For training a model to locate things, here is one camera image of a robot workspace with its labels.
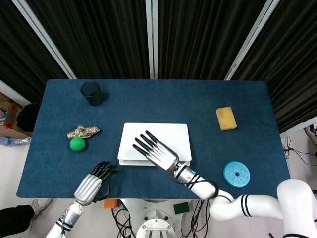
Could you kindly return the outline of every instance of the orange object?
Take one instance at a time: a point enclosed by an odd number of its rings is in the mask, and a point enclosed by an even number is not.
[[[115,208],[118,204],[117,199],[105,199],[104,200],[104,208]]]

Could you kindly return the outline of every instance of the white tray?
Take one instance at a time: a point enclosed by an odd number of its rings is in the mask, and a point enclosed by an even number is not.
[[[118,159],[121,165],[154,166],[145,158],[145,156],[132,147],[133,144],[139,146],[134,140],[135,137],[140,140],[142,140],[140,134],[144,134],[148,137],[145,134],[146,130],[175,151],[178,154],[180,161],[188,162],[192,160],[186,124],[125,123],[118,153]]]
[[[187,166],[190,166],[190,161],[182,161]],[[150,161],[146,160],[119,160],[120,165],[134,165],[134,166],[154,166]]]

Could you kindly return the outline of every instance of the cardboard box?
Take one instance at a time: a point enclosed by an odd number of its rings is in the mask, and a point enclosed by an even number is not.
[[[7,112],[3,125],[0,125],[0,136],[13,139],[23,139],[30,137],[30,134],[22,132],[16,125],[16,118],[21,111],[18,105],[9,102],[0,102],[0,108]]]
[[[8,98],[5,94],[3,94],[2,92],[0,92],[0,103],[3,102],[10,102],[10,98]]]

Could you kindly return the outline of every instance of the robot finger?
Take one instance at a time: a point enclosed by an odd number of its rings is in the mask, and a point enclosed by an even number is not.
[[[104,195],[101,195],[101,196],[96,196],[93,200],[93,202],[98,202],[98,201],[101,201],[101,200],[104,200],[106,199],[110,194],[110,185],[108,184],[108,188],[107,188],[107,192],[104,194]]]
[[[141,140],[139,140],[138,138],[134,138],[136,142],[138,142],[144,149],[146,149],[147,151],[150,151],[150,147],[147,146],[146,144],[144,144]]]
[[[147,156],[148,153],[144,150],[142,150],[139,146],[133,144],[133,148],[136,149],[137,151],[139,151],[142,155]]]
[[[107,167],[104,171],[102,171],[101,173],[99,173],[98,175],[96,175],[97,177],[99,177],[100,179],[102,179],[102,177],[105,176],[105,174],[109,173],[110,170],[117,168],[117,166],[115,165],[110,165],[109,167]]]
[[[153,136],[151,133],[149,133],[148,130],[146,130],[145,133],[152,139],[152,141],[154,141],[155,143],[158,143],[159,140],[155,136]]]
[[[100,171],[102,171],[108,164],[110,164],[109,161],[102,161],[99,164],[96,165],[96,167],[91,171],[90,174],[92,175],[96,175],[98,174]]]
[[[105,173],[103,176],[100,176],[100,179],[104,182],[104,181],[106,181],[111,175],[117,174],[118,172],[119,172],[119,171],[117,171],[117,170],[108,171],[108,172]]]
[[[143,134],[141,134],[140,137],[141,137],[145,142],[147,142],[151,147],[154,146],[153,142],[152,142],[150,139],[148,139],[146,136],[144,136]]]

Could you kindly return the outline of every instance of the blue disc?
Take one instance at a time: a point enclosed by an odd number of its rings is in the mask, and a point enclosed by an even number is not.
[[[250,182],[250,171],[238,161],[231,161],[223,168],[223,177],[234,188],[243,188]]]

